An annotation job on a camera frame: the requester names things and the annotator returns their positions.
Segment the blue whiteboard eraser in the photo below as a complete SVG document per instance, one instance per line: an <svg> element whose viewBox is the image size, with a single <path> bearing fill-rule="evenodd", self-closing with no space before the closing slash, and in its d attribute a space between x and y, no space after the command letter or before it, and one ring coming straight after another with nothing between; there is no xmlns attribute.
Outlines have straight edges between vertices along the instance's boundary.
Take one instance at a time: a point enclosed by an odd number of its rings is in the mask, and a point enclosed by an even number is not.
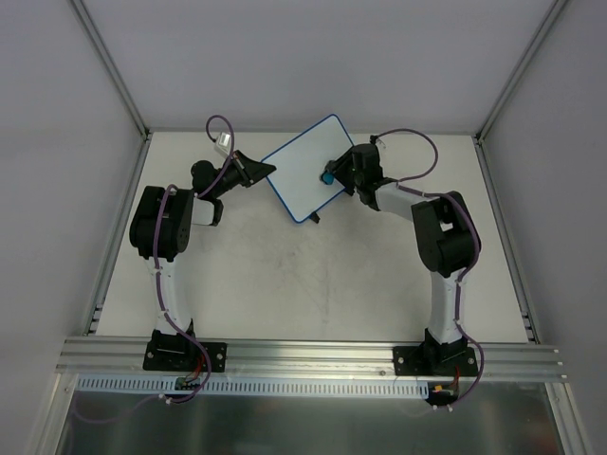
<svg viewBox="0 0 607 455"><path fill-rule="evenodd" d="M334 175L331 173L323 173L321 175L321 182L324 185L332 185L334 182Z"/></svg>

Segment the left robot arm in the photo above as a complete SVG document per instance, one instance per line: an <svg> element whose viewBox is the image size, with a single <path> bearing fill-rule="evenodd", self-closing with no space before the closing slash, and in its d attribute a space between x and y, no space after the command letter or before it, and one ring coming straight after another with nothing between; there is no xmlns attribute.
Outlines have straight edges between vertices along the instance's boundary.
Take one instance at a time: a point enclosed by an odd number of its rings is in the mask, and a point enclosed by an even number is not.
<svg viewBox="0 0 607 455"><path fill-rule="evenodd" d="M249 188L276 171L272 164L235 151L221 168L207 160L195 162L190 189L144 189L129 227L129 241L146 262L153 280L158 308L156 335L193 336L193 316L176 276L177 259L189 245L192 226L217 226L224 210L223 194L238 186Z"/></svg>

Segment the blue framed whiteboard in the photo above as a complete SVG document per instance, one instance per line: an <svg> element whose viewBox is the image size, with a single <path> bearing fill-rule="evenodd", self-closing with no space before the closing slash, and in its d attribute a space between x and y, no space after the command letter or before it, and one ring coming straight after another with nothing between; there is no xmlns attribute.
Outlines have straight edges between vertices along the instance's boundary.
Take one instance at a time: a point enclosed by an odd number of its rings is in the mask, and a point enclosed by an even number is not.
<svg viewBox="0 0 607 455"><path fill-rule="evenodd" d="M324 185L321 175L329 160L339 158L353 145L340 118L331 114L262 159L277 168L267 180L295 223L309 220L314 190L343 188L339 182Z"/></svg>

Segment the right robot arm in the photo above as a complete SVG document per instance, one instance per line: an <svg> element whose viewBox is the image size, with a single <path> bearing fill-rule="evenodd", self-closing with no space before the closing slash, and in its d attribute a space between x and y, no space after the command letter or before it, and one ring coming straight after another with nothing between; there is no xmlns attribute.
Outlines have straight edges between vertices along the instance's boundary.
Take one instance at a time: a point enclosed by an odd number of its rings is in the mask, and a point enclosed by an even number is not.
<svg viewBox="0 0 607 455"><path fill-rule="evenodd" d="M481 243L457 191L428 193L383 174L376 145L360 144L325 165L321 182L339 182L365 206L400 216L414 225L417 251L431 273L431 316L418 357L435 374L455 368L469 339L461 322L466 277Z"/></svg>

